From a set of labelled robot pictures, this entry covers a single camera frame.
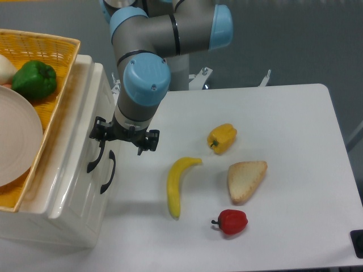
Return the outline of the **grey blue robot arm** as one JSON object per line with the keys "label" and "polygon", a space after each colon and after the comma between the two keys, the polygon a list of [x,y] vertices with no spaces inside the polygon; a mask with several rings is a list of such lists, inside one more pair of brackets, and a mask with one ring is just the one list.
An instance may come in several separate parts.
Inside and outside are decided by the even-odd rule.
{"label": "grey blue robot arm", "polygon": [[137,1],[101,1],[110,27],[120,93],[111,121],[97,117],[90,138],[101,147],[121,140],[139,152],[155,151],[159,131],[149,125],[171,82],[166,60],[228,46],[233,39],[229,8],[212,1],[172,1],[172,10],[150,16]]}

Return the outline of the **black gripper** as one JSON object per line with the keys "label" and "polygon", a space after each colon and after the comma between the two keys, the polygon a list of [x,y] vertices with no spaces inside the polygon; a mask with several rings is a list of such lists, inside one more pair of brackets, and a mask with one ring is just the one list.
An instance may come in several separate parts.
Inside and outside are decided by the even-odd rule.
{"label": "black gripper", "polygon": [[136,127],[131,129],[121,126],[115,120],[107,122],[104,118],[96,116],[88,137],[99,142],[99,147],[105,147],[106,141],[131,142],[138,147],[137,155],[141,155],[144,151],[156,151],[159,136],[159,130],[147,131],[147,127],[141,130],[137,130]]}

